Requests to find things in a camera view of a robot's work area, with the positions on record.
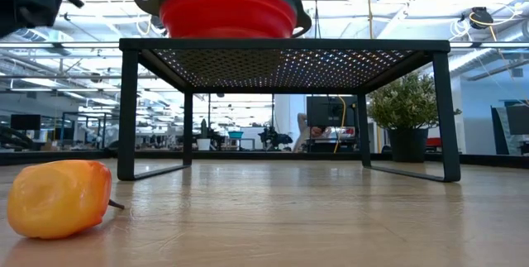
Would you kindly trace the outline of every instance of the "black metal stand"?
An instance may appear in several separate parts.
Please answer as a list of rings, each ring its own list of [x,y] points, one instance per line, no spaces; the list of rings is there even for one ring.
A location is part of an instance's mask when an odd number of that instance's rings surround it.
[[[358,98],[358,127],[360,128],[360,154],[362,155],[362,165],[365,168],[371,166],[371,151],[369,150],[369,132],[367,126],[367,103],[365,94],[357,95]]]
[[[188,168],[191,165],[191,134],[193,131],[193,94],[187,93],[185,95],[184,102],[185,116],[183,124],[183,148],[184,154],[188,154],[189,157],[183,160],[184,164],[182,165],[168,167],[165,169],[157,169],[141,174],[134,173],[134,153],[136,150],[136,95],[138,88],[138,54],[139,51],[137,50],[123,51],[122,91],[119,116],[119,146],[117,152],[117,178],[120,180],[128,181],[146,179],[152,176]]]
[[[143,179],[191,165],[194,93],[356,94],[365,168],[435,181],[460,180],[448,41],[121,39],[120,49],[120,180]],[[432,61],[445,176],[372,166],[365,95]],[[184,93],[183,165],[134,174],[138,63]]]
[[[439,115],[439,131],[442,139],[442,158],[445,175],[441,177],[399,169],[368,166],[364,162],[364,153],[362,153],[362,162],[365,168],[440,182],[455,182],[461,180],[460,155],[457,148],[457,137],[455,134],[454,106],[452,103],[452,90],[450,85],[450,71],[448,67],[447,53],[433,54],[433,74],[436,83],[437,112]],[[361,134],[363,128],[361,113],[362,110],[360,109],[360,140],[362,140]]]

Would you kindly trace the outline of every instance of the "stand leg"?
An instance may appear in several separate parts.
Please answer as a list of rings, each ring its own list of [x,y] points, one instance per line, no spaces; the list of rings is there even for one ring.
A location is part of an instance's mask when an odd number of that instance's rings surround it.
[[[193,94],[184,93],[183,100],[183,164],[193,158]]]
[[[137,87],[138,52],[123,51],[119,146],[117,150],[117,178],[120,180],[136,180],[134,176],[134,151],[136,146]]]
[[[447,53],[440,52],[433,55],[433,74],[436,83],[437,112],[439,115],[439,130],[441,133],[445,176],[439,177],[382,167],[371,167],[371,169],[440,182],[455,182],[461,179],[460,156],[455,134],[454,105],[452,103]]]
[[[365,94],[358,96],[358,120],[360,128],[360,154],[362,155],[362,165],[371,166],[371,151],[369,150],[369,131],[367,125],[367,103]]]

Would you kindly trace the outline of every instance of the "plant pot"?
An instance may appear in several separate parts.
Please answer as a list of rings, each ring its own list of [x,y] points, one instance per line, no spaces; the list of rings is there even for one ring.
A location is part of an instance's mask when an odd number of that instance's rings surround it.
[[[209,151],[211,139],[197,139],[198,150]]]
[[[388,130],[393,160],[402,163],[423,163],[428,129]]]

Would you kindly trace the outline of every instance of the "yellow bell pepper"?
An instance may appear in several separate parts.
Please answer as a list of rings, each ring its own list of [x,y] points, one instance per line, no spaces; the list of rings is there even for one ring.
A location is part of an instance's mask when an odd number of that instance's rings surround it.
[[[110,171],[97,161],[62,160],[26,167],[9,192],[9,225],[31,238],[70,236],[101,223],[111,187]]]

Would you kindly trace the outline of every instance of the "yellow cable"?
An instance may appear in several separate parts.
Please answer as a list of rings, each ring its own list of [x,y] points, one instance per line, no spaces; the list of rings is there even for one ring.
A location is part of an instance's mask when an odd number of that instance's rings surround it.
[[[492,26],[488,26],[488,28],[490,29],[490,33],[493,35],[494,41],[498,41],[498,39],[496,38],[496,34],[494,33],[493,27]]]
[[[371,12],[371,0],[367,0],[367,6],[369,9],[369,38],[371,40],[374,39],[374,33],[373,33],[373,13]]]
[[[381,150],[382,150],[382,143],[380,142],[380,127],[377,126],[377,146],[379,148],[379,153],[382,153]]]
[[[496,37],[496,34],[494,33],[494,29],[493,29],[493,27],[492,27],[492,26],[489,26],[488,28],[489,28],[489,30],[490,30],[490,33],[493,35],[493,39],[494,39],[494,41],[498,41],[498,38]],[[503,56],[503,53],[502,53],[502,51],[501,51],[500,49],[498,49],[498,53],[499,53],[499,55],[502,57],[502,60],[503,60],[503,62],[505,63],[505,65],[509,65],[508,61],[505,59],[505,56]],[[525,94],[525,91],[523,90],[523,87],[522,87],[518,82],[516,82],[516,80],[515,80],[514,77],[512,76],[512,72],[511,72],[511,70],[510,70],[510,69],[507,69],[507,71],[509,72],[509,76],[511,77],[512,82],[514,83],[514,85],[520,87],[519,89],[522,91],[522,94],[523,94],[523,96],[524,96],[524,98],[525,98],[525,100],[526,100],[526,103],[529,104],[529,98],[527,98],[527,95]]]
[[[337,133],[337,134],[336,134],[336,145],[334,146],[334,153],[336,153],[336,151],[338,150],[338,145],[340,144],[340,134],[341,134],[341,129],[344,128],[344,123],[346,122],[346,111],[347,111],[347,108],[346,108],[346,101],[344,101],[344,99],[341,98],[341,96],[338,96],[338,98],[341,100],[341,103],[344,105],[344,111],[343,111],[343,113],[341,114],[340,133]]]

